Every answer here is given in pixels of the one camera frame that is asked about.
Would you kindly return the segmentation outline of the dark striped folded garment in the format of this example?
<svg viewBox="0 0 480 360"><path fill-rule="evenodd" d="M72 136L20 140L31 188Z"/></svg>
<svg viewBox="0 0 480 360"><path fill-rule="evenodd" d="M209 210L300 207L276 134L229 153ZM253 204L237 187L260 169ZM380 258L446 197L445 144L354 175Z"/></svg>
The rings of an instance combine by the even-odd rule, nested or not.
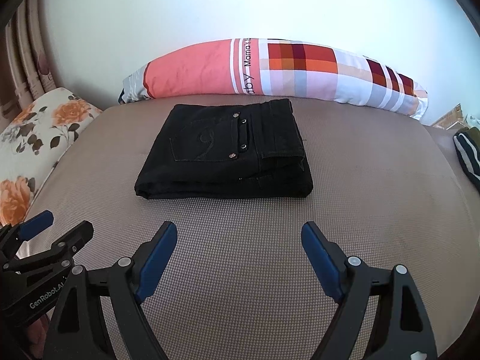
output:
<svg viewBox="0 0 480 360"><path fill-rule="evenodd" d="M463 172L480 192L479 129L464 127L453 136L457 158Z"/></svg>

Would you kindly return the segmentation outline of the beige woven bed mat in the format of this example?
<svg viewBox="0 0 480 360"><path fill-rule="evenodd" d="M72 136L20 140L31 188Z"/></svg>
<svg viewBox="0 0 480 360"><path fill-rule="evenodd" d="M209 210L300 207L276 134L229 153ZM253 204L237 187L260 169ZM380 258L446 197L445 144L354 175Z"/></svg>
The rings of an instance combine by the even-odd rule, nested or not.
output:
<svg viewBox="0 0 480 360"><path fill-rule="evenodd" d="M80 134L30 212L51 228L24 244L49 249L79 222L94 226L76 255L88 269L130 256L173 222L178 242L143 310L171 359L309 359L332 319L300 240L314 221L372 267L408 268L439 351L479 299L479 193L452 133L365 106L295 98L314 188L303 199L146 200L134 192L174 100L114 106Z"/></svg>

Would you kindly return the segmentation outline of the black pants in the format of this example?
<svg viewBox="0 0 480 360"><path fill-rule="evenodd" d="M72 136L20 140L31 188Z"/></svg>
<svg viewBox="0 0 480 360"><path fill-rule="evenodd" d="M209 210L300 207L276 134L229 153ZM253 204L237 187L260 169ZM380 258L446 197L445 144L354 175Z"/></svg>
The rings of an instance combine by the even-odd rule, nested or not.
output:
<svg viewBox="0 0 480 360"><path fill-rule="evenodd" d="M175 105L134 190L145 199L308 196L312 175L291 101Z"/></svg>

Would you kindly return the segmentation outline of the pink beige curtain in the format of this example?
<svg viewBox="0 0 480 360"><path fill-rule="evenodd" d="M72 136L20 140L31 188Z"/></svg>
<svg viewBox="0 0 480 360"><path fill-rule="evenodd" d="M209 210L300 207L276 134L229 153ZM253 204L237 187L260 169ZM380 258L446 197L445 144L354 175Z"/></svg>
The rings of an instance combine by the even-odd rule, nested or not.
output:
<svg viewBox="0 0 480 360"><path fill-rule="evenodd" d="M1 29L1 129L56 88L41 36L39 0L23 0Z"/></svg>

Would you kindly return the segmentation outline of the orange floral white pillow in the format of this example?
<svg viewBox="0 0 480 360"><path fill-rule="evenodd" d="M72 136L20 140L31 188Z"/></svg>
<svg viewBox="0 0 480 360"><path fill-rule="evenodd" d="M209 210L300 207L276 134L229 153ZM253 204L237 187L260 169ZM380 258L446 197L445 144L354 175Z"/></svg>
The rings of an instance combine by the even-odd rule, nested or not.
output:
<svg viewBox="0 0 480 360"><path fill-rule="evenodd" d="M2 225L24 220L58 161L101 113L66 88L56 88L1 132Z"/></svg>

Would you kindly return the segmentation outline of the pink striped long pillow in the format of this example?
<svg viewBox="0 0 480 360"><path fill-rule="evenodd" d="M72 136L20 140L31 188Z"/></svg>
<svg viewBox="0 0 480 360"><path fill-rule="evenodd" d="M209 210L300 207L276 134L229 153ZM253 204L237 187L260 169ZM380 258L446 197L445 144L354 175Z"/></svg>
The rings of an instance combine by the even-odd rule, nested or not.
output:
<svg viewBox="0 0 480 360"><path fill-rule="evenodd" d="M124 79L119 102L196 94L312 98L416 120L429 105L421 85L376 60L270 38L203 42L153 59Z"/></svg>

